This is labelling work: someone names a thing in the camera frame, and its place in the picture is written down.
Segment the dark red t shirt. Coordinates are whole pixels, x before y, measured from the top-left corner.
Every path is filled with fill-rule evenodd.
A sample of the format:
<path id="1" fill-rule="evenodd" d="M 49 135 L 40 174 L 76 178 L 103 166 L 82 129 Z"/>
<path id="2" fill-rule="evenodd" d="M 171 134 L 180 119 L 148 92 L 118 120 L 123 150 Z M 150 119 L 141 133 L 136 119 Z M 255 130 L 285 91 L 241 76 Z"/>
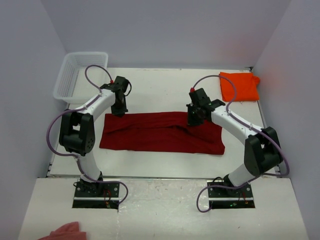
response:
<path id="1" fill-rule="evenodd" d="M 181 111 L 132 113 L 123 117 L 107 113 L 99 147 L 218 156 L 225 153 L 220 126 L 210 122 L 188 125 L 187 113 Z"/>

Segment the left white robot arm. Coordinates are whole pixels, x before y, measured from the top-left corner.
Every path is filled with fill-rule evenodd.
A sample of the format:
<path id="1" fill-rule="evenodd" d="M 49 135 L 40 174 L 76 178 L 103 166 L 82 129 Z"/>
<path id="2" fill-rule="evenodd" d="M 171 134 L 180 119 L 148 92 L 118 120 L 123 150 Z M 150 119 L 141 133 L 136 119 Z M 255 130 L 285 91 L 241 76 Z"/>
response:
<path id="1" fill-rule="evenodd" d="M 111 109 L 112 115 L 124 116 L 128 112 L 125 92 L 131 87 L 128 79 L 117 76 L 113 83 L 100 87 L 100 94 L 73 112 L 62 115 L 59 144 L 72 154 L 76 161 L 80 171 L 80 187 L 94 197 L 101 195 L 104 190 L 102 172 L 93 155 L 96 141 L 95 120 L 108 108 Z"/>

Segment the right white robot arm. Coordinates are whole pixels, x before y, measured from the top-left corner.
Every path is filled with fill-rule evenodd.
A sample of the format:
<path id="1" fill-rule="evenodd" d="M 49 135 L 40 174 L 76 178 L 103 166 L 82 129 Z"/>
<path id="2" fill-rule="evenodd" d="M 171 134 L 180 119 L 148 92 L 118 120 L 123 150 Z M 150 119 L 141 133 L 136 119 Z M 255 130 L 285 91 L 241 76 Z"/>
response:
<path id="1" fill-rule="evenodd" d="M 251 124 L 221 100 L 211 100 L 203 88 L 189 93 L 187 123 L 199 126 L 205 121 L 227 130 L 244 146 L 243 164 L 223 178 L 223 191 L 233 197 L 241 187 L 274 168 L 283 161 L 279 151 L 277 132 L 272 127 L 262 128 Z"/>

